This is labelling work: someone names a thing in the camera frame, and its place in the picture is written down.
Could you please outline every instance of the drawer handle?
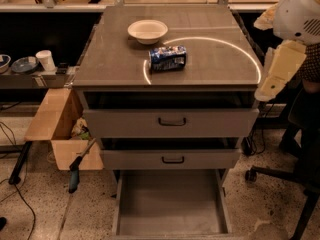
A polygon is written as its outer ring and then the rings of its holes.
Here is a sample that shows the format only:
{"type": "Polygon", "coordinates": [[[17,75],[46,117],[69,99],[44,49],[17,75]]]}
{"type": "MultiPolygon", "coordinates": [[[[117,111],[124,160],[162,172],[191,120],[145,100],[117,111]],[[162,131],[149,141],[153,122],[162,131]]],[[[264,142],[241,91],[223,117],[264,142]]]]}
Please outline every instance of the drawer handle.
{"type": "Polygon", "coordinates": [[[187,119],[184,117],[181,122],[168,122],[158,118],[158,123],[162,126],[184,126],[187,123],[187,119]]]}
{"type": "Polygon", "coordinates": [[[166,159],[164,157],[161,157],[162,163],[164,164],[183,164],[184,163],[184,156],[180,159],[166,159]]]}

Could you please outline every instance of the blue can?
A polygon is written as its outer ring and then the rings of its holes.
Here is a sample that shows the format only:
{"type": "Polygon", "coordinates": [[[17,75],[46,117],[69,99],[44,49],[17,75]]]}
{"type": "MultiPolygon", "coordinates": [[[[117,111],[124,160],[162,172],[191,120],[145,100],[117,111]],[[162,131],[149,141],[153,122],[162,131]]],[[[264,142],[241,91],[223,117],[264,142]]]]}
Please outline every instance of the blue can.
{"type": "Polygon", "coordinates": [[[183,69],[187,62],[187,50],[183,45],[151,49],[149,56],[154,71],[183,69]]]}

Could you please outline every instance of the cabinet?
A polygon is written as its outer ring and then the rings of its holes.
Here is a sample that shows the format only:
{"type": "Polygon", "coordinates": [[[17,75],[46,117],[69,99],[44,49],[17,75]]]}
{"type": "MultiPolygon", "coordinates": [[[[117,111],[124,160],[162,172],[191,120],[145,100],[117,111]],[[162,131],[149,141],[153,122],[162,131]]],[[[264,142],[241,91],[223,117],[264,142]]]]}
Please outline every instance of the cabinet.
{"type": "Polygon", "coordinates": [[[260,75],[227,7],[104,12],[73,88],[105,168],[120,171],[115,239],[232,236],[222,184],[258,116],[260,75]],[[140,19],[160,20],[169,31],[142,45],[127,34],[140,19]],[[187,48],[183,70],[150,71],[149,49],[178,44],[187,48]]]}

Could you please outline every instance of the gray drawer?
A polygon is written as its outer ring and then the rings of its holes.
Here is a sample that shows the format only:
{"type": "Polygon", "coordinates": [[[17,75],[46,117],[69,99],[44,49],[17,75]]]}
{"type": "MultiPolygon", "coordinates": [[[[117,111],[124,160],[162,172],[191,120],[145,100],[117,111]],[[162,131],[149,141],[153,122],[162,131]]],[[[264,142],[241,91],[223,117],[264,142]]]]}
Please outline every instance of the gray drawer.
{"type": "Polygon", "coordinates": [[[225,169],[239,160],[240,149],[102,150],[106,169],[225,169]]]}
{"type": "Polygon", "coordinates": [[[112,232],[112,239],[233,239],[218,172],[122,171],[112,232]]]}
{"type": "Polygon", "coordinates": [[[85,110],[97,138],[246,137],[257,109],[85,110]]]}

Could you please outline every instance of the bowl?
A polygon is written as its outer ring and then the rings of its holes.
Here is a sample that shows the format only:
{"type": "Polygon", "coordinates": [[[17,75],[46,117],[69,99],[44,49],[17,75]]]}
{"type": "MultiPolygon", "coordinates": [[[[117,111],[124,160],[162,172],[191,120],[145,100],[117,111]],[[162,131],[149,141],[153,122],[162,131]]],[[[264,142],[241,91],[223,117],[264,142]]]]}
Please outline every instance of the bowl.
{"type": "Polygon", "coordinates": [[[9,68],[11,57],[6,54],[0,54],[0,74],[6,72],[9,68]]]}
{"type": "Polygon", "coordinates": [[[18,74],[31,74],[37,70],[38,66],[39,60],[34,56],[29,56],[13,62],[11,70],[18,74]]]}
{"type": "Polygon", "coordinates": [[[140,20],[132,23],[128,28],[130,36],[141,44],[155,44],[168,32],[168,27],[157,20],[140,20]]]}

